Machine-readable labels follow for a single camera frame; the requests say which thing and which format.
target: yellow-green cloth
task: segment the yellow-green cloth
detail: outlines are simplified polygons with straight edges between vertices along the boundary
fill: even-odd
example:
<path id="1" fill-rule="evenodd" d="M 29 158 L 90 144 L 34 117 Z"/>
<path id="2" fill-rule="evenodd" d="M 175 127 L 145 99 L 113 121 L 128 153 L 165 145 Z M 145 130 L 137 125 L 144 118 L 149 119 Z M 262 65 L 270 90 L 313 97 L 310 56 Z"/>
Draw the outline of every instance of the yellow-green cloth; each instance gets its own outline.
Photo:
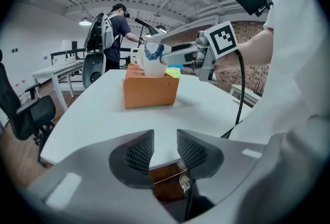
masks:
<path id="1" fill-rule="evenodd" d="M 180 79 L 180 76 L 181 76 L 181 72 L 180 70 L 172 70 L 170 68 L 168 68 L 166 70 L 166 74 L 168 74 L 169 76 L 171 76 L 172 78 L 178 78 Z"/>

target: white sleeve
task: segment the white sleeve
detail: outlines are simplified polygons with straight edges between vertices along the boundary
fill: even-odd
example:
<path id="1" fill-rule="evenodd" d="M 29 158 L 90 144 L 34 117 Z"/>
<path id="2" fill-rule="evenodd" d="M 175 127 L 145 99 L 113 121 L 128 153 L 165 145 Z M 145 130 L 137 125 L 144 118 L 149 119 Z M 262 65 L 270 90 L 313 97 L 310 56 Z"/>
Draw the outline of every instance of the white sleeve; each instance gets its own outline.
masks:
<path id="1" fill-rule="evenodd" d="M 272 28 L 274 29 L 274 6 L 272 5 L 270 7 L 270 10 L 268 12 L 268 17 L 267 17 L 267 21 L 265 22 L 265 24 L 263 25 L 263 28 L 265 30 L 267 30 L 268 28 Z"/>

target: white table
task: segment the white table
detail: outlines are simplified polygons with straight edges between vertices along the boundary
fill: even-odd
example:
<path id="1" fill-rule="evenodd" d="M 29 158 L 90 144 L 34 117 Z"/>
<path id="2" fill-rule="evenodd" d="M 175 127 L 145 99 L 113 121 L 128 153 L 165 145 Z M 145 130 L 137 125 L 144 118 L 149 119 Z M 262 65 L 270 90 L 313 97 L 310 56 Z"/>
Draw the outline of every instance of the white table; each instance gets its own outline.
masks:
<path id="1" fill-rule="evenodd" d="M 241 95 L 242 86 L 233 84 L 232 89 L 230 90 L 229 94 L 233 95 L 234 92 L 239 93 Z M 255 105 L 260 99 L 261 99 L 261 97 L 258 96 L 257 94 L 255 94 L 252 90 L 245 88 L 244 101 L 250 103 L 251 105 Z"/>
<path id="2" fill-rule="evenodd" d="M 154 129 L 154 155 L 150 161 L 150 169 L 154 169 L 180 158 L 177 129 L 221 137 L 235 125 L 237 99 L 188 75 L 181 75 L 174 105 L 125 110 L 125 75 L 125 70 L 110 70 L 87 88 L 55 126 L 41 157 L 56 164 L 84 146 Z M 241 118 L 250 109 L 243 105 Z"/>
<path id="3" fill-rule="evenodd" d="M 36 83 L 38 83 L 38 78 L 51 78 L 52 79 L 56 96 L 60 102 L 60 105 L 61 105 L 63 111 L 65 112 L 68 109 L 68 106 L 65 103 L 65 100 L 64 100 L 61 88 L 60 88 L 60 84 L 58 82 L 58 76 L 59 75 L 67 76 L 71 97 L 74 97 L 73 91 L 72 91 L 70 74 L 77 70 L 82 69 L 82 67 L 83 67 L 83 62 L 76 61 L 76 62 L 74 62 L 72 64 L 68 64 L 68 65 L 45 67 L 41 70 L 38 70 L 38 71 L 32 73 L 32 76 Z M 37 91 L 37 95 L 39 97 L 39 89 L 36 88 L 36 91 Z"/>

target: man wearing backpack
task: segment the man wearing backpack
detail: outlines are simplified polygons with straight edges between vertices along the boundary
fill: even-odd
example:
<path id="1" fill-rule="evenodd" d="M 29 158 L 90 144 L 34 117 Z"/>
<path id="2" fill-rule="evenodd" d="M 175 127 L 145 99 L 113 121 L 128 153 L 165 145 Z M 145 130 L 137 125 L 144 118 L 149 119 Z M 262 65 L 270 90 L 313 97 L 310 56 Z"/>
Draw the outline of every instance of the man wearing backpack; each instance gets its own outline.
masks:
<path id="1" fill-rule="evenodd" d="M 113 6 L 108 17 L 110 18 L 114 42 L 112 46 L 104 50 L 104 54 L 107 58 L 105 72 L 108 70 L 118 70 L 120 62 L 120 41 L 121 36 L 126 37 L 132 42 L 139 43 L 140 38 L 130 32 L 129 25 L 125 16 L 127 15 L 127 9 L 123 4 L 116 4 Z"/>

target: black pants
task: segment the black pants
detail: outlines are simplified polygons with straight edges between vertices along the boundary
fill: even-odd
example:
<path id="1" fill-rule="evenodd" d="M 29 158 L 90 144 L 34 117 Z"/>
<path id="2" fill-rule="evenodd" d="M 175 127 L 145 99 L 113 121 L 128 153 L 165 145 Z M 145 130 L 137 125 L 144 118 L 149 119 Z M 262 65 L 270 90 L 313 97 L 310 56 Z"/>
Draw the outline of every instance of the black pants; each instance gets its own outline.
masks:
<path id="1" fill-rule="evenodd" d="M 115 62 L 107 59 L 105 64 L 105 72 L 108 72 L 108 70 L 118 70 L 119 67 L 120 67 L 119 62 Z"/>

